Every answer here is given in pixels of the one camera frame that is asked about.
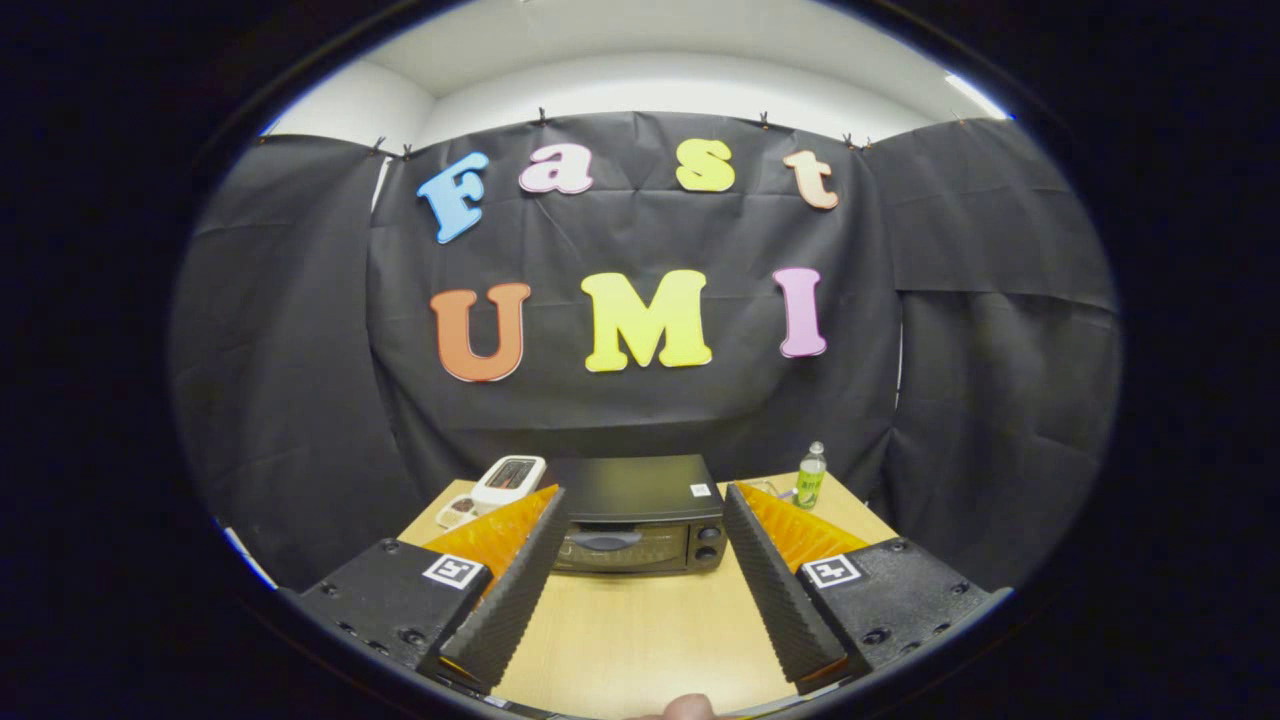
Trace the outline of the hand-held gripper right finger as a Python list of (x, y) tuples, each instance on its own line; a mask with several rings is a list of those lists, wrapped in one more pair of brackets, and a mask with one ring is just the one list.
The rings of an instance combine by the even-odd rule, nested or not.
[(940, 647), (1009, 596), (916, 542), (869, 542), (742, 483), (724, 524), (783, 676), (804, 694), (860, 682)]

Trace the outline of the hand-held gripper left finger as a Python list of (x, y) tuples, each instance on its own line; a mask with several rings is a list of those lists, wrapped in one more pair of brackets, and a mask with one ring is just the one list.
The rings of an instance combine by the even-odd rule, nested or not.
[(383, 662), (485, 694), (502, 682), (567, 527), (549, 486), (426, 544), (385, 538), (292, 600)]

